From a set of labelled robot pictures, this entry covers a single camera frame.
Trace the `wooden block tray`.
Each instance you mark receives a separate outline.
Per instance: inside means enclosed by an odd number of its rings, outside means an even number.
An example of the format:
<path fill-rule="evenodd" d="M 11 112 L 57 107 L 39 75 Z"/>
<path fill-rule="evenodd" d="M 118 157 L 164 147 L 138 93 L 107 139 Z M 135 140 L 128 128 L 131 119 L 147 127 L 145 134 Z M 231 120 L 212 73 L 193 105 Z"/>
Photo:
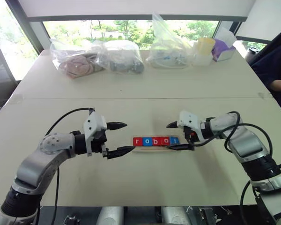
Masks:
<path fill-rule="evenodd" d="M 162 153 L 162 152 L 176 152 L 166 148 L 165 146 L 137 146 L 132 150 L 134 153 Z"/>

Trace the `pale yellow cup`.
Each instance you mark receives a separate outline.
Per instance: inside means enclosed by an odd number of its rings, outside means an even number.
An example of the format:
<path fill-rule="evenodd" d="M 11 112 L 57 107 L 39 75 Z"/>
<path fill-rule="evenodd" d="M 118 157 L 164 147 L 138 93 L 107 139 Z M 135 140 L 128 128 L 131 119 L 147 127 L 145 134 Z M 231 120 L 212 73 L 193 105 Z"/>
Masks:
<path fill-rule="evenodd" d="M 197 49 L 201 55 L 209 55 L 215 45 L 215 40 L 209 37 L 201 37 L 198 39 Z"/>

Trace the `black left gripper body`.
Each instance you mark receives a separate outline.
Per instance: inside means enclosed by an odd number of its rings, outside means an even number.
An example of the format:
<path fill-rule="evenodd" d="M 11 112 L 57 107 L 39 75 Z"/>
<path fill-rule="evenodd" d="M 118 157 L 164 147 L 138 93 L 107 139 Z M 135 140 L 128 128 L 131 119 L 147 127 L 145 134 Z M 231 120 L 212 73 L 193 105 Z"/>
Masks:
<path fill-rule="evenodd" d="M 93 140 L 91 141 L 91 152 L 101 153 L 103 157 L 107 157 L 107 148 L 105 142 L 107 141 L 104 131 L 97 131 Z"/>

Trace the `person in dark clothing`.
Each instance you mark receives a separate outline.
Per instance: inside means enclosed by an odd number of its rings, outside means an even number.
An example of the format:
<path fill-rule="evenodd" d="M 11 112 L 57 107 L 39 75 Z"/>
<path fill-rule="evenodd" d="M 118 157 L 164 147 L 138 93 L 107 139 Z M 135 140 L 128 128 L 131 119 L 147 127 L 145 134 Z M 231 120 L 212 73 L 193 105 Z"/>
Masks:
<path fill-rule="evenodd" d="M 281 92 L 271 83 L 281 80 L 281 33 L 250 62 L 250 66 L 281 107 Z"/>

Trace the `plastic bag with grey items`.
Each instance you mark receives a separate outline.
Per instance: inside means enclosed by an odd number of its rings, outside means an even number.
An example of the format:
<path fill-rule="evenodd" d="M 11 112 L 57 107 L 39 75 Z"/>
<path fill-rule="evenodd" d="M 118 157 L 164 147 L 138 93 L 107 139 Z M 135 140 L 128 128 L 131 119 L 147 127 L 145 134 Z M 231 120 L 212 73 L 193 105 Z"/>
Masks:
<path fill-rule="evenodd" d="M 137 44 L 129 40 L 97 42 L 96 63 L 117 73 L 141 74 L 144 64 Z"/>

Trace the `tall clear plastic bag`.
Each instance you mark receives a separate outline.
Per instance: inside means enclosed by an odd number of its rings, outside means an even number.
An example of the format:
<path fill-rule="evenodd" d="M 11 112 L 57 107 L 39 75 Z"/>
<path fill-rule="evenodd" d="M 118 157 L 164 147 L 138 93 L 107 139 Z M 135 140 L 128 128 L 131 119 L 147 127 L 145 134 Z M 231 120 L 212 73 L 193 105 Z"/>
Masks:
<path fill-rule="evenodd" d="M 155 39 L 151 44 L 147 62 L 155 68 L 181 69 L 190 65 L 192 47 L 189 42 L 172 31 L 159 14 L 152 14 Z"/>

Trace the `purple white tissue box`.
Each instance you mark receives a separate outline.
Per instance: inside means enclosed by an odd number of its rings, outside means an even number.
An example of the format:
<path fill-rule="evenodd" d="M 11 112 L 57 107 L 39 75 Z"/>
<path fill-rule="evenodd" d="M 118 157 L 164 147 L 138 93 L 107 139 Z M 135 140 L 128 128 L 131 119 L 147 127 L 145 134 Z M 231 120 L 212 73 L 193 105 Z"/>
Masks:
<path fill-rule="evenodd" d="M 230 59 L 236 48 L 233 44 L 236 42 L 234 34 L 226 28 L 221 28 L 214 38 L 215 45 L 212 49 L 213 60 L 216 62 Z"/>

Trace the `plastic bag with pink cloth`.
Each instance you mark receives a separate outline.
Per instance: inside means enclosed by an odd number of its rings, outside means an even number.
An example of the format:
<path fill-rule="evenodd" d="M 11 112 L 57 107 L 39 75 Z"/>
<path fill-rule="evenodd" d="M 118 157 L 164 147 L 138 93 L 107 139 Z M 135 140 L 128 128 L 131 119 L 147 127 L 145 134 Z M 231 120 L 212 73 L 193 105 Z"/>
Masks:
<path fill-rule="evenodd" d="M 101 72 L 97 57 L 100 48 L 96 45 L 80 47 L 67 45 L 56 39 L 50 39 L 50 55 L 56 70 L 74 79 Z"/>

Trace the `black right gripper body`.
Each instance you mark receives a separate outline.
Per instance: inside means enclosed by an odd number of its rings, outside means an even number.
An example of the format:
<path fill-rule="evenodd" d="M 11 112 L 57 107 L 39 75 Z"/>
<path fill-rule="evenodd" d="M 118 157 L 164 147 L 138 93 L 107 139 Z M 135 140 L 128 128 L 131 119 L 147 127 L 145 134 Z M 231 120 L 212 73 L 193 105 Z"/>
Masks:
<path fill-rule="evenodd" d="M 200 134 L 201 134 L 201 129 L 200 128 L 191 128 L 188 126 L 183 127 L 183 132 L 185 135 L 185 139 L 187 140 L 188 143 L 190 144 L 195 144 L 199 143 L 201 141 Z"/>

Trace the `silver rounded robot leg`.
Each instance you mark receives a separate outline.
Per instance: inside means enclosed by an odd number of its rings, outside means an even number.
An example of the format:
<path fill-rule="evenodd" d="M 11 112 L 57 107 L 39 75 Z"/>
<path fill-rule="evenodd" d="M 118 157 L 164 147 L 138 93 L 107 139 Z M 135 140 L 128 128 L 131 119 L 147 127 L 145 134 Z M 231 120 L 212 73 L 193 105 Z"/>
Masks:
<path fill-rule="evenodd" d="M 161 207 L 162 221 L 166 224 L 192 225 L 183 207 Z"/>
<path fill-rule="evenodd" d="M 124 207 L 102 207 L 96 221 L 96 225 L 124 225 Z"/>

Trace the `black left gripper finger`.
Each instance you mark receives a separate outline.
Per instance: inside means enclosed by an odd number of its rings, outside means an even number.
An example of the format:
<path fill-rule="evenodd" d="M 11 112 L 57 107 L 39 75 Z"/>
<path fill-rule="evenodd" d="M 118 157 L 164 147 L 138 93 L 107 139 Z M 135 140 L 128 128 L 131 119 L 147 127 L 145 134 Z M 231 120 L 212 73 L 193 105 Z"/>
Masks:
<path fill-rule="evenodd" d="M 131 152 L 134 149 L 135 149 L 134 146 L 123 146 L 123 147 L 119 147 L 113 151 L 109 151 L 109 149 L 106 148 L 106 150 L 102 152 L 102 155 L 104 158 L 113 159 L 113 158 L 121 157 L 121 156 Z"/>
<path fill-rule="evenodd" d="M 107 122 L 107 129 L 108 130 L 117 130 L 127 127 L 127 124 L 123 122 Z"/>

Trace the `dark drink bottle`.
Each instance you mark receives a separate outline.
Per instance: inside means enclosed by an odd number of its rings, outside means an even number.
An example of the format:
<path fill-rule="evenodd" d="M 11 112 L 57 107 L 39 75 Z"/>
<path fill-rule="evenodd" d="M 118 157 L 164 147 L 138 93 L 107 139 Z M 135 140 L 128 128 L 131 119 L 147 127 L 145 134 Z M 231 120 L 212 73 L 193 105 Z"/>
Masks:
<path fill-rule="evenodd" d="M 248 49 L 247 49 L 247 52 L 246 52 L 246 55 L 245 55 L 245 60 L 247 61 L 247 62 L 249 62 L 250 60 L 252 60 L 255 56 L 256 56 L 256 54 L 258 54 L 259 53 L 259 49 L 258 48 L 256 48 L 256 47 L 249 47 Z"/>

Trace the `black mesh chair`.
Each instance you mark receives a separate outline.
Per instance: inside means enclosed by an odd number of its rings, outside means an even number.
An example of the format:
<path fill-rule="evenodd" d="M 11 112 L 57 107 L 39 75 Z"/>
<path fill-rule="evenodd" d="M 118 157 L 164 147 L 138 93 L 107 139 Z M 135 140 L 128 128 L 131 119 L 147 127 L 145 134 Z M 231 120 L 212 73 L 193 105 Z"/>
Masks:
<path fill-rule="evenodd" d="M 20 81 L 13 76 L 0 48 L 0 106 L 11 97 Z"/>

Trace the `metal table clamp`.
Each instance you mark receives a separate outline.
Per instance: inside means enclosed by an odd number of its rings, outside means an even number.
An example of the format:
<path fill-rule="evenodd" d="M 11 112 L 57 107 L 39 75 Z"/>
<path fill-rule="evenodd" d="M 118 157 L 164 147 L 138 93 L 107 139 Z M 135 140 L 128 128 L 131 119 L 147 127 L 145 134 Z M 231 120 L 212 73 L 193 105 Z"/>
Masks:
<path fill-rule="evenodd" d="M 76 216 L 67 216 L 63 221 L 63 225 L 80 225 L 80 219 Z"/>
<path fill-rule="evenodd" d="M 216 225 L 216 218 L 212 208 L 199 208 L 199 225 Z"/>

